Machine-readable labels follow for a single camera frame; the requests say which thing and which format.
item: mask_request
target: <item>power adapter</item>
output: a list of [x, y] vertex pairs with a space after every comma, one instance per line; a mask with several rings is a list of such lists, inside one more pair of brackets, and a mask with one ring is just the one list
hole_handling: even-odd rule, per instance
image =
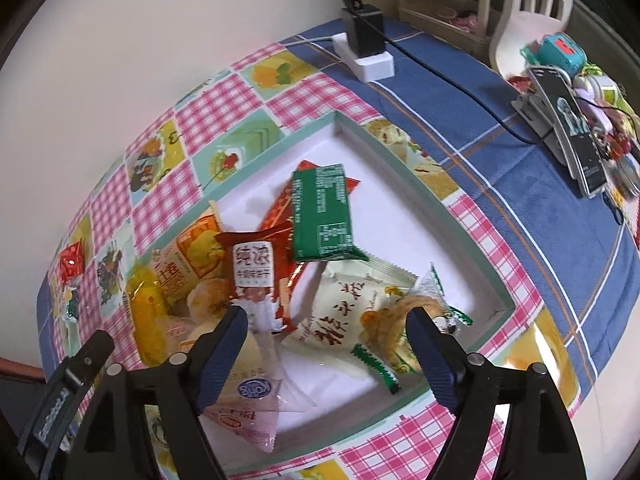
[[347, 32], [349, 47], [357, 57], [376, 56], [385, 51], [385, 23], [379, 8], [370, 4], [361, 5], [353, 10], [344, 8], [342, 23]]

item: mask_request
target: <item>white cable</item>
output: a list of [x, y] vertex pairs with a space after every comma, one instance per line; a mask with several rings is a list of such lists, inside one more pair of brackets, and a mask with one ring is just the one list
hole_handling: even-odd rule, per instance
[[331, 36], [323, 36], [322, 38], [313, 38], [311, 40], [300, 40], [300, 41], [292, 41], [291, 43], [283, 43], [282, 46], [295, 46], [302, 45], [306, 43], [315, 43], [316, 41], [331, 41], [333, 38]]

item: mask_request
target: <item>phone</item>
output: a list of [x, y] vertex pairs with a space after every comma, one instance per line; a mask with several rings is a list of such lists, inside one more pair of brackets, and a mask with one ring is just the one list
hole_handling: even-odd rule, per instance
[[551, 112], [556, 134], [580, 192], [589, 198], [602, 191], [607, 175], [591, 129], [564, 77], [555, 67], [527, 69], [536, 92]]

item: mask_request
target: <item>pastry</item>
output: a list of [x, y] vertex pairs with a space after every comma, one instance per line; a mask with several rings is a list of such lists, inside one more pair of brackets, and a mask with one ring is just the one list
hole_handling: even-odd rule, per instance
[[438, 300], [427, 296], [408, 296], [398, 300], [392, 308], [380, 311], [377, 320], [378, 346], [382, 357], [399, 374], [422, 371], [406, 338], [405, 330], [406, 316], [415, 307], [422, 307], [436, 322], [438, 328], [446, 328], [446, 310]]
[[229, 282], [222, 278], [202, 280], [187, 296], [189, 315], [197, 324], [221, 316], [229, 298]]

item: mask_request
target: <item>white plastic chair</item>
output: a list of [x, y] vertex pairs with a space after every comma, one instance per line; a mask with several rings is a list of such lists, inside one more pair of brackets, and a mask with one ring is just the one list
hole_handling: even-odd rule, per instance
[[547, 34], [564, 30], [574, 0], [504, 0], [504, 9], [489, 46], [491, 66], [503, 78], [523, 75], [520, 49]]

